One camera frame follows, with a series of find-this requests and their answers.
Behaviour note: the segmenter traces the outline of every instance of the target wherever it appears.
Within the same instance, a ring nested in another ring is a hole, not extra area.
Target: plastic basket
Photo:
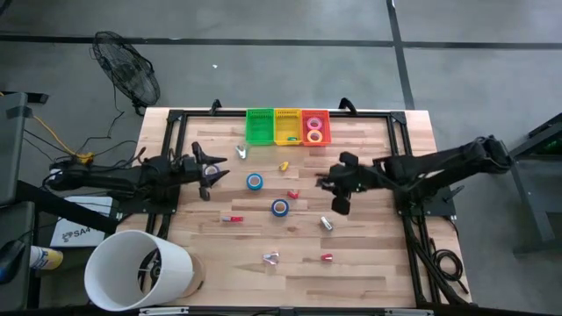
[[[330,113],[326,110],[302,110],[302,142],[305,146],[326,146],[332,143],[332,134],[330,133]],[[306,124],[309,119],[318,118],[322,122],[320,133],[322,133],[322,141],[309,141],[306,137],[311,129]]]
[[[274,139],[273,109],[246,111],[246,141],[250,145],[271,145]]]
[[[300,109],[275,109],[276,144],[279,146],[300,144],[302,142],[300,126]]]

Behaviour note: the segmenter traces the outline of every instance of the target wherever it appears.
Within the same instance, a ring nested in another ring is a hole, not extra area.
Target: blue tape roll
[[[259,179],[259,182],[257,184],[252,184],[250,180],[255,178]],[[259,174],[249,174],[246,178],[246,184],[250,190],[260,190],[263,187],[263,178]]]
[[[208,166],[206,166],[205,169],[203,170],[203,174],[204,174],[205,176],[213,175],[213,174],[216,174],[216,173],[219,173],[219,172],[220,172],[219,167],[217,167],[217,166],[215,166],[215,165],[208,165]]]
[[[277,210],[278,204],[282,204],[285,207],[283,211]],[[271,204],[271,212],[277,217],[284,217],[285,215],[287,215],[287,213],[289,213],[289,204],[282,198],[276,199],[275,201],[273,201],[273,204]]]

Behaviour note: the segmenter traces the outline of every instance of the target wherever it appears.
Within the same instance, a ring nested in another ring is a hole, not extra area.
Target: wooden plank
[[[137,152],[146,147],[145,156],[160,154],[168,110],[147,109]],[[429,114],[406,111],[406,115],[414,154],[436,151]],[[183,154],[190,154],[191,143],[198,141],[207,154],[228,158],[220,167],[231,172],[210,190],[210,202],[199,199],[196,184],[181,188],[169,240],[198,254],[207,277],[198,293],[169,304],[414,306],[404,231],[395,214],[393,193],[372,190],[354,195],[346,217],[331,212],[331,193],[315,187],[316,175],[328,172],[342,151],[357,154],[362,163],[389,155],[385,121],[332,118],[333,143],[328,147],[251,147],[248,159],[242,161],[234,146],[244,142],[244,129],[244,118],[189,118]],[[177,128],[172,147],[176,139]],[[399,147],[403,153],[400,138]],[[281,162],[290,163],[284,173],[277,168]],[[252,172],[264,178],[260,191],[246,187],[246,177]],[[287,217],[273,217],[272,201],[288,199],[288,190],[300,190],[299,199],[289,200]],[[225,215],[243,216],[244,221],[220,222]],[[320,216],[333,222],[333,232],[322,228]],[[133,215],[119,230],[144,230],[145,223],[146,215]],[[438,248],[461,255],[450,223],[428,219],[428,230]],[[280,254],[275,267],[262,262],[262,255],[272,251]],[[333,262],[321,261],[326,253],[334,256]],[[443,267],[451,268],[446,261]],[[427,273],[420,270],[429,297]]]

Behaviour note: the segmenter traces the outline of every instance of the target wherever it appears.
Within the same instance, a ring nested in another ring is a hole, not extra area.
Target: white plastic container
[[[145,294],[138,282],[142,260],[160,251],[162,268],[158,281]],[[92,303],[111,312],[159,305],[179,298],[193,278],[193,265],[185,249],[137,230],[116,233],[92,253],[84,284]]]

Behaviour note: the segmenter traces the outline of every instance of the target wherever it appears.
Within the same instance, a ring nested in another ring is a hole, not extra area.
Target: small metal object
[[[265,254],[263,255],[263,260],[270,265],[276,265],[279,263],[279,253],[276,251],[270,254]]]
[[[325,254],[320,257],[324,262],[332,262],[334,260],[334,256],[332,254]]]
[[[287,171],[287,168],[289,168],[289,162],[283,162],[279,165],[279,170],[281,171]]]
[[[248,151],[248,149],[246,148],[246,145],[236,145],[236,152],[238,152],[238,155],[240,156],[241,159],[246,159],[246,152]]]
[[[226,222],[241,222],[244,221],[244,218],[242,216],[223,216],[220,220]]]
[[[325,216],[322,216],[320,218],[320,222],[322,223],[322,225],[324,225],[324,227],[326,227],[327,230],[331,231],[332,229],[334,229],[330,221]]]

